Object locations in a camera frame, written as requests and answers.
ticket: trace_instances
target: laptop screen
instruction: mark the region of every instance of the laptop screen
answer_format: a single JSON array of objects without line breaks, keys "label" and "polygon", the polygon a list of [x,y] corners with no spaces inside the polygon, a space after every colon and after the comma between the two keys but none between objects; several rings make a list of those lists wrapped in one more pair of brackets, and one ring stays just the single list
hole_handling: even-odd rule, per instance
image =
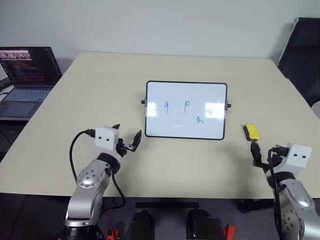
[{"label": "laptop screen", "polygon": [[15,86],[54,86],[62,76],[51,47],[0,47],[0,63]]}]

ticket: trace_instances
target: whiteboard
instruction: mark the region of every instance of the whiteboard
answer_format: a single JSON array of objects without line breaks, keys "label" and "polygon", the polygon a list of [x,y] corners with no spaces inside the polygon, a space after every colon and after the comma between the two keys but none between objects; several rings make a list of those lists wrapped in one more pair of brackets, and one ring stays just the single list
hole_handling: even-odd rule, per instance
[{"label": "whiteboard", "polygon": [[227,91],[225,83],[148,81],[145,135],[222,140]]}]

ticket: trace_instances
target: table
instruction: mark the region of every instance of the table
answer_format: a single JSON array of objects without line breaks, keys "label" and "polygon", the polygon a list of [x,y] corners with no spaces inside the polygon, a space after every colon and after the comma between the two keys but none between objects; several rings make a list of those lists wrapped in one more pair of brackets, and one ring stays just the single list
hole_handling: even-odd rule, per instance
[{"label": "table", "polygon": [[[87,128],[121,124],[130,143],[144,129],[146,82],[223,82],[229,108],[224,140],[142,136],[116,180],[128,197],[273,198],[263,171],[252,166],[243,124],[256,124],[263,160],[274,145],[312,147],[301,180],[320,197],[320,128],[292,83],[268,58],[220,58],[81,52],[0,163],[0,192],[70,196],[75,190],[69,147]],[[79,173],[97,156],[81,136],[73,149]],[[104,196],[118,196],[110,183]]]}]

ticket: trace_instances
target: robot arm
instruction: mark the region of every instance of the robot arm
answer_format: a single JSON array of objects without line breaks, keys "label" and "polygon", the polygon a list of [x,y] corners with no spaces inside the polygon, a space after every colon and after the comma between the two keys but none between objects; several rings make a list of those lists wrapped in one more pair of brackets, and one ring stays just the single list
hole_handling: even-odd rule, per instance
[{"label": "robot arm", "polygon": [[286,147],[277,145],[269,150],[269,164],[266,164],[261,162],[258,144],[251,143],[253,165],[263,168],[265,177],[274,190],[276,206],[278,198],[280,212],[276,213],[275,219],[279,219],[280,222],[277,223],[276,220],[280,228],[280,239],[320,239],[320,217],[316,213],[315,203],[303,184],[296,180],[298,174],[306,167],[311,151],[310,147],[298,144],[289,143]]},{"label": "robot arm", "polygon": [[95,138],[98,157],[85,167],[76,179],[77,186],[69,201],[64,220],[63,240],[99,239],[100,230],[97,224],[101,215],[103,194],[109,185],[110,176],[114,178],[127,150],[134,152],[142,136],[140,130],[135,135],[133,144],[125,144],[119,138],[119,126],[86,131]]}]

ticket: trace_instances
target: yellow sponge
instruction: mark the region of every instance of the yellow sponge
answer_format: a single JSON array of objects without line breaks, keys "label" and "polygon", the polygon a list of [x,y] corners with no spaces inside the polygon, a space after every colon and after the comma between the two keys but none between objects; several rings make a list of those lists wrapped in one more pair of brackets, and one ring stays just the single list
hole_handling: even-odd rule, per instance
[{"label": "yellow sponge", "polygon": [[254,124],[246,124],[243,127],[245,137],[250,142],[256,142],[258,139],[260,139],[258,130],[256,128],[256,125]]}]

